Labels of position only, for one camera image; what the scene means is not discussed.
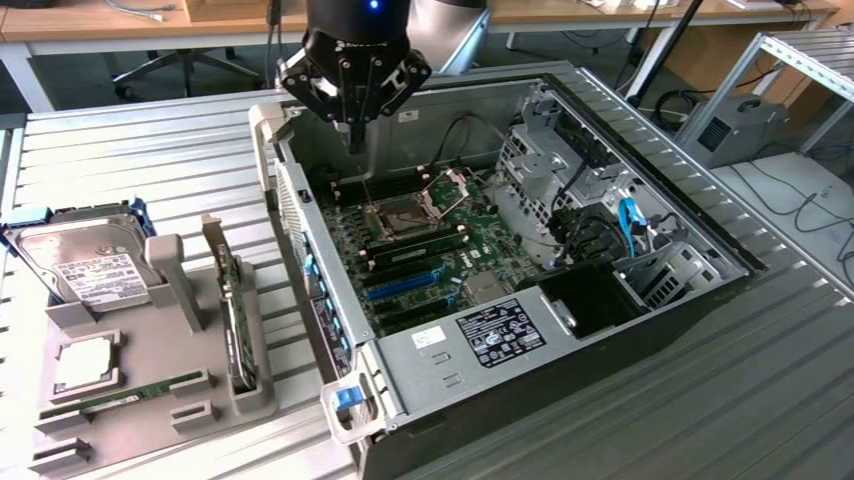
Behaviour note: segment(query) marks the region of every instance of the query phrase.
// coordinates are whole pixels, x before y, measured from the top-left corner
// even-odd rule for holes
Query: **metal table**
[[[558,62],[515,68],[555,73],[770,271],[661,354],[407,477],[566,478],[571,472],[585,479],[717,480],[850,474],[850,300],[822,278],[814,260],[776,236],[753,207],[593,75]],[[257,186],[246,109],[275,98],[285,96],[247,93],[32,115],[27,129],[3,140],[11,144],[4,211],[36,200],[72,201],[83,190],[103,201],[136,193],[151,202],[159,230],[184,236],[189,266],[210,262],[195,234],[197,215],[215,212],[235,250],[259,268],[282,411],[259,425],[86,478],[172,478],[176,472],[193,478],[357,478],[317,404],[321,379]],[[63,176],[71,180],[60,183]],[[32,404],[24,382],[10,379],[26,378],[19,375],[34,368],[32,351],[40,354],[38,327],[46,319],[35,312],[44,298],[34,294],[42,290],[28,288],[31,275],[15,261],[6,260],[4,270],[0,414],[14,417],[3,424],[0,444],[22,445]],[[14,316],[16,311],[26,315]],[[3,474],[30,478],[15,464]]]
[[[3,213],[14,205],[86,205],[139,195],[148,202],[158,232],[178,233],[184,239],[187,268],[213,262],[199,231],[199,215],[210,212],[223,219],[233,249],[258,269],[281,411],[249,428],[79,478],[119,473],[134,478],[172,478],[175,472],[189,470],[184,478],[266,478],[282,472],[294,479],[355,478],[350,451],[333,443],[315,401],[321,376],[295,313],[255,171],[247,110],[283,98],[253,92],[31,115],[26,129],[0,132],[10,163]],[[36,418],[34,352],[42,351],[40,327],[48,320],[40,312],[44,288],[34,283],[18,260],[6,257],[3,263],[0,462],[8,463],[0,463],[0,477],[27,479],[36,478],[22,466],[32,436],[27,424]]]

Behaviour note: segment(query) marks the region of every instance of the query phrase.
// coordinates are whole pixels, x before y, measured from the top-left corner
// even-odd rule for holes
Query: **warning label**
[[[127,253],[63,263],[55,268],[84,305],[146,294],[143,277]]]
[[[515,299],[458,318],[457,323],[486,368],[546,345]]]

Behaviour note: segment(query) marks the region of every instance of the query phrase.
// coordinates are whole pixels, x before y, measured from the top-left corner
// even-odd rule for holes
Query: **barcode label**
[[[63,263],[55,268],[84,305],[146,295],[146,283],[127,253]]]

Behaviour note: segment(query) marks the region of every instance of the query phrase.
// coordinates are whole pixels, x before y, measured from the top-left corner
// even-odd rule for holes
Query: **power supply label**
[[[519,302],[505,303],[457,319],[481,365],[493,368],[546,345]]]

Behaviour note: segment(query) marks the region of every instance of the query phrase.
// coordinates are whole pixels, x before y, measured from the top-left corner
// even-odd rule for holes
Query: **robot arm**
[[[350,153],[363,151],[366,124],[394,114],[433,73],[410,37],[441,71],[462,73],[486,34],[485,0],[414,1],[310,0],[303,49],[279,67],[285,89],[349,134]]]

